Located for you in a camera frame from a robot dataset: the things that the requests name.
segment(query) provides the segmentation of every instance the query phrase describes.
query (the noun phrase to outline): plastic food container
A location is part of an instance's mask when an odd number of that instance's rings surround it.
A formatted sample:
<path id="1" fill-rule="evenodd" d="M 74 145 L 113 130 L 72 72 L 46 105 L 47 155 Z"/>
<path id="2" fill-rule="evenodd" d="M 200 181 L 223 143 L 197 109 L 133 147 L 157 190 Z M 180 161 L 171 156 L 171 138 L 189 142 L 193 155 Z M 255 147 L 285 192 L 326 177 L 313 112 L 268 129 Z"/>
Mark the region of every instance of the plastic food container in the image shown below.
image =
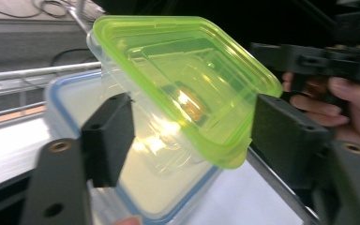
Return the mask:
<path id="1" fill-rule="evenodd" d="M 101 77 L 96 70 L 62 77 L 49 85 L 44 117 L 54 139 L 80 137 L 80 128 L 107 94 Z M 112 85 L 110 91 L 110 95 L 124 92 L 120 85 Z M 200 161 L 163 175 L 154 165 L 133 146 L 118 186 L 91 190 L 95 223 L 112 224 L 122 217 L 141 215 L 145 225 L 181 224 L 222 171 Z"/>
<path id="2" fill-rule="evenodd" d="M 87 44 L 102 72 L 51 84 L 52 135 L 79 137 L 105 99 L 128 92 L 136 137 L 114 192 L 145 224 L 181 224 L 223 168 L 245 161 L 257 94 L 280 96 L 279 81 L 200 17 L 102 17 Z"/>
<path id="3" fill-rule="evenodd" d="M 137 102 L 134 146 L 157 173 L 203 160 L 237 168 L 257 94 L 282 92 L 267 68 L 204 18 L 101 17 L 87 43 L 103 65 L 105 89 L 117 83 Z"/>

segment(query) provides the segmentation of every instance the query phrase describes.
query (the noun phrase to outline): finger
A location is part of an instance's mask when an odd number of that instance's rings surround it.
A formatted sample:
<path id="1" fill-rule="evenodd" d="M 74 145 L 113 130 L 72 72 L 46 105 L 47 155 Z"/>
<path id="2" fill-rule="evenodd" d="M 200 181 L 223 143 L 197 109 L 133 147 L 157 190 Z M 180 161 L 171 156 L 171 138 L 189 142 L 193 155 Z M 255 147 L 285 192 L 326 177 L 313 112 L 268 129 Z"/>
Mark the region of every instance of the finger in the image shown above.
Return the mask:
<path id="1" fill-rule="evenodd" d="M 291 72 L 285 72 L 282 74 L 282 80 L 284 82 L 289 82 L 291 83 L 293 81 L 293 73 Z"/>
<path id="2" fill-rule="evenodd" d="M 142 225 L 141 217 L 126 217 L 120 221 L 115 222 L 113 225 Z"/>
<path id="3" fill-rule="evenodd" d="M 313 120 L 315 123 L 329 128 L 347 124 L 350 120 L 348 117 L 344 115 L 332 116 L 325 114 L 317 114 L 313 112 L 305 112 L 305 115 L 311 120 Z"/>
<path id="4" fill-rule="evenodd" d="M 352 102 L 360 109 L 360 85 L 342 78 L 331 78 L 329 88 L 333 95 Z"/>
<path id="5" fill-rule="evenodd" d="M 291 104 L 303 111 L 317 113 L 322 115 L 336 116 L 340 115 L 341 108 L 336 105 L 331 105 L 311 97 L 300 95 L 292 96 L 290 99 Z"/>
<path id="6" fill-rule="evenodd" d="M 291 92 L 292 83 L 291 82 L 284 82 L 282 84 L 282 88 L 284 92 Z"/>

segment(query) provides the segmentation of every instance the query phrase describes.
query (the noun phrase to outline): lime green lid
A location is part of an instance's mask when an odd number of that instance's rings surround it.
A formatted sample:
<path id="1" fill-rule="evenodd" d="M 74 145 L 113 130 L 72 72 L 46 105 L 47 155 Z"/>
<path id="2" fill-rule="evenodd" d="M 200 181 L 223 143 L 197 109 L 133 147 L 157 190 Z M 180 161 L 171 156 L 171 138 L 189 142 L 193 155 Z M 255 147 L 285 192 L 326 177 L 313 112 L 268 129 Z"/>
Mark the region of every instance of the lime green lid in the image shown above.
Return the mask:
<path id="1" fill-rule="evenodd" d="M 278 79 L 200 17 L 105 16 L 102 49 L 221 168 L 246 159 L 257 94 L 279 97 Z"/>

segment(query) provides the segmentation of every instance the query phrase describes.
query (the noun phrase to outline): metal screw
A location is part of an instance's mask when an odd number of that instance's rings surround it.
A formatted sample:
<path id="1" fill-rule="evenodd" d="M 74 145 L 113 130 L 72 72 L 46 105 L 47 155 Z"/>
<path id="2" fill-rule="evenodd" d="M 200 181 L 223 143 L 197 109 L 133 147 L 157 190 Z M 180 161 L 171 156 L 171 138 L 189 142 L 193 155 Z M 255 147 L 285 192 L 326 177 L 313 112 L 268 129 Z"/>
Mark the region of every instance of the metal screw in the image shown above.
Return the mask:
<path id="1" fill-rule="evenodd" d="M 70 142 L 54 142 L 50 147 L 49 150 L 53 153 L 58 153 L 62 151 L 66 151 L 71 146 Z"/>
<path id="2" fill-rule="evenodd" d="M 351 143 L 344 143 L 343 147 L 354 154 L 360 155 L 360 146 L 358 146 L 358 145 L 351 144 Z"/>

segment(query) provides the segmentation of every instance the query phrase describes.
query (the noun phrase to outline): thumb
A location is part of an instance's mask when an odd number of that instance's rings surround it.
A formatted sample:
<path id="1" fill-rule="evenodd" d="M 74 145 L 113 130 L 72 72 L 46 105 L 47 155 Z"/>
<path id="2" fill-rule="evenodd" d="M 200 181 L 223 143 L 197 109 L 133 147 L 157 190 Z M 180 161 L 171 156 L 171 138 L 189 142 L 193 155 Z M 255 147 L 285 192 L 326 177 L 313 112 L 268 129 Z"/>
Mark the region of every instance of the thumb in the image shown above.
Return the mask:
<path id="1" fill-rule="evenodd" d="M 333 77 L 329 79 L 329 89 L 336 97 L 350 101 L 360 109 L 360 84 Z"/>
<path id="2" fill-rule="evenodd" d="M 121 219 L 120 221 L 115 222 L 113 225 L 142 225 L 142 218 L 135 216 L 135 217 L 126 217 Z"/>

